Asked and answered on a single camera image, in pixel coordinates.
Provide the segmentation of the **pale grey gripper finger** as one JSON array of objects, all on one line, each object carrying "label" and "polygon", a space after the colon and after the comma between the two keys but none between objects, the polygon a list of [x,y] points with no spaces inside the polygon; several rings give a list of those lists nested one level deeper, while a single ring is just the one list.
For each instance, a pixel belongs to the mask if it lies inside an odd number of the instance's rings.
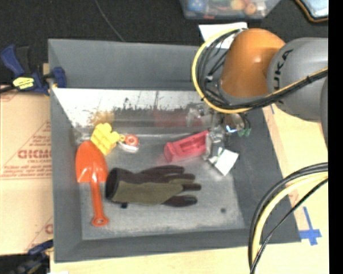
[{"label": "pale grey gripper finger", "polygon": [[224,141],[224,139],[221,139],[219,144],[218,144],[218,148],[217,148],[216,164],[219,162],[224,151],[225,151],[225,141]]},{"label": "pale grey gripper finger", "polygon": [[206,160],[215,157],[216,151],[217,151],[216,145],[217,145],[217,138],[212,132],[208,133],[208,135],[206,136],[206,151],[205,151]]}]

